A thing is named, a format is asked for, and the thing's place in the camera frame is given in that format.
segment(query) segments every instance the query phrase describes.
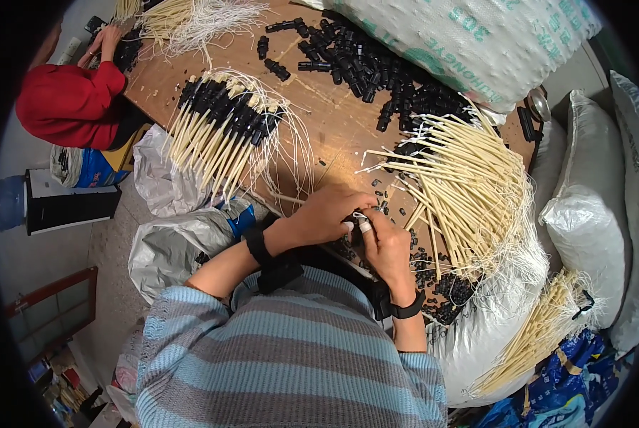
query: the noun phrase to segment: striped sweater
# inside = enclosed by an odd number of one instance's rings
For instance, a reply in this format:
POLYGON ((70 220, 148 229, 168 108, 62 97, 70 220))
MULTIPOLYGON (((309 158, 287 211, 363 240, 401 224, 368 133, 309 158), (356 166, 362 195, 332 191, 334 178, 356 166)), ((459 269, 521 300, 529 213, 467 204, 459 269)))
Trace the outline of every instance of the striped sweater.
POLYGON ((151 427, 444 427, 438 362, 399 353, 345 279, 303 277, 256 295, 169 287, 145 321, 136 412, 151 427))

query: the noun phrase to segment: red jacket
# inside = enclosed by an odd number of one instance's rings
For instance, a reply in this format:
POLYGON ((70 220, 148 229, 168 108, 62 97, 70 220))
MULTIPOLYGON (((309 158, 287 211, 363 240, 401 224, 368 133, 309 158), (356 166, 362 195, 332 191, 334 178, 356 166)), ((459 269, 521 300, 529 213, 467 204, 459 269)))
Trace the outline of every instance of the red jacket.
POLYGON ((22 82, 16 115, 33 136, 63 147, 105 150, 122 117, 113 98, 124 75, 111 61, 98 70, 75 65, 34 67, 22 82))

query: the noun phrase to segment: table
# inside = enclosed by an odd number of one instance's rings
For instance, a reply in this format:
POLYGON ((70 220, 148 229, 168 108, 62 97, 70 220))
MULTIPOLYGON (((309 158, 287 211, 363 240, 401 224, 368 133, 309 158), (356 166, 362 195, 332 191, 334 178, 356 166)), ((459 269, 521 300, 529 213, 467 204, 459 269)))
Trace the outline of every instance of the table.
MULTIPOLYGON (((293 20, 301 16, 307 25, 319 27, 319 21, 322 19, 320 11, 289 4, 286 1, 273 0, 270 2, 270 6, 276 14, 267 13, 263 21, 268 23, 293 20)), ((355 98, 347 84, 334 85, 328 73, 298 72, 296 64, 307 59, 296 47, 302 39, 294 30, 268 35, 270 37, 270 51, 267 57, 285 65, 291 73, 289 80, 281 82, 264 67, 262 61, 258 60, 255 51, 256 41, 265 33, 265 29, 260 27, 253 32, 255 38, 248 35, 223 36, 220 43, 229 43, 226 49, 214 46, 209 49, 213 67, 229 67, 256 76, 300 107, 296 112, 301 115, 307 126, 314 152, 315 189, 327 183, 343 182, 352 188, 368 193, 373 193, 376 190, 382 193, 388 191, 389 216, 396 221, 396 224, 405 225, 409 214, 412 213, 417 203, 409 194, 393 187, 397 181, 395 176, 383 170, 369 174, 354 173, 356 170, 362 169, 360 163, 364 150, 379 149, 382 145, 392 148, 402 139, 402 135, 398 131, 396 115, 393 116, 395 120, 389 125, 386 132, 380 133, 375 129, 379 110, 390 99, 390 94, 387 91, 380 91, 376 94, 374 103, 367 104, 355 98), (371 185, 374 179, 381 181, 377 187, 371 185), (405 210, 405 216, 401 216, 398 212, 400 207, 405 210)), ((140 60, 128 76, 125 96, 156 123, 166 127, 175 111, 185 81, 191 75, 201 76, 206 67, 203 56, 200 54, 195 56, 186 54, 169 59, 169 61, 165 60, 164 57, 140 60)), ((500 132, 505 143, 513 151, 522 155, 524 165, 527 168, 534 145, 524 140, 516 110, 508 116, 506 124, 500 128, 500 132)), ((280 128, 280 137, 281 141, 289 138, 288 129, 284 128, 283 125, 280 128)), ((376 163, 375 157, 367 156, 366 166, 376 163)), ((280 169, 279 173, 280 182, 278 185, 282 193, 295 197, 297 192, 290 179, 289 171, 280 169)), ((260 180, 256 184, 255 194, 262 199, 265 205, 278 214, 289 216, 293 212, 292 203, 275 201, 260 180)), ((415 228, 422 230, 422 237, 426 235, 424 233, 426 225, 422 222, 419 222, 415 228)), ((429 239, 419 239, 418 246, 426 248, 427 252, 431 254, 429 241, 429 239)), ((441 236, 437 236, 437 247, 440 252, 445 252, 441 236)))

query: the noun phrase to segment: bundle of sticks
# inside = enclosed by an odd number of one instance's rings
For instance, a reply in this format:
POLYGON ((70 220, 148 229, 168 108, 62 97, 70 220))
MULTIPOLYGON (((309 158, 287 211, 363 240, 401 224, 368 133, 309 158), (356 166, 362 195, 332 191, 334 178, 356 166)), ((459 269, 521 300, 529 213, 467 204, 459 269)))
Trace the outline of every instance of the bundle of sticks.
POLYGON ((223 185, 225 201, 239 188, 253 151, 270 136, 278 140, 277 125, 285 113, 280 100, 256 93, 229 73, 191 76, 177 107, 169 127, 173 168, 200 177, 201 190, 212 183, 217 192, 223 185))
POLYGON ((472 124, 454 115, 413 116, 411 137, 395 151, 367 150, 387 160, 362 171, 400 171, 402 190, 418 201, 405 228, 426 223, 435 254, 434 233, 441 234, 456 275, 475 281, 495 269, 501 246, 522 239, 519 223, 532 194, 521 156, 505 147, 472 102, 466 110, 472 124))
POLYGON ((588 275, 562 269, 499 355, 500 362, 475 382, 474 394, 490 394, 534 368, 550 356, 564 338, 590 327, 603 307, 604 299, 592 297, 588 275))
POLYGON ((124 22, 142 9, 142 0, 117 0, 112 22, 124 22))
POLYGON ((211 64, 207 46, 227 33, 252 35, 252 27, 264 25, 257 17, 268 7, 251 0, 165 0, 138 15, 139 37, 154 39, 158 49, 155 44, 147 47, 153 56, 176 57, 198 49, 211 64))

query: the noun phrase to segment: person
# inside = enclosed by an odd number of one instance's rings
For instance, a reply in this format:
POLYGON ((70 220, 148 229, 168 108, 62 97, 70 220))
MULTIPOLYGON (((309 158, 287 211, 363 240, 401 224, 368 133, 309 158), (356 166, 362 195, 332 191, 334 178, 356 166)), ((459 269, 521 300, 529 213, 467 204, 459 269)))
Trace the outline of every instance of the person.
POLYGON ((122 147, 146 122, 136 107, 119 96, 127 80, 113 64, 113 57, 122 30, 116 25, 103 27, 77 65, 45 64, 59 36, 60 23, 42 44, 24 77, 16 100, 22 127, 35 137, 63 147, 122 147), (99 50, 98 70, 87 70, 99 50))
POLYGON ((96 391, 87 397, 82 403, 79 405, 79 411, 75 412, 72 415, 72 423, 75 428, 88 428, 96 416, 101 413, 103 407, 106 406, 106 403, 103 403, 99 406, 94 406, 93 404, 96 402, 96 399, 101 396, 103 393, 103 388, 100 386, 96 388, 96 391))
MULTIPOLYGON (((371 224, 361 227, 366 259, 392 304, 406 308, 418 296, 410 234, 370 209, 377 204, 373 194, 327 185, 266 228, 264 246, 274 258, 336 240, 350 231, 343 219, 361 209, 371 224)), ((421 300, 414 316, 393 319, 392 339, 345 279, 303 266, 302 277, 260 295, 260 273, 250 275, 258 268, 244 241, 155 299, 137 375, 143 428, 446 426, 421 300), (232 314, 222 303, 230 293, 232 314)))

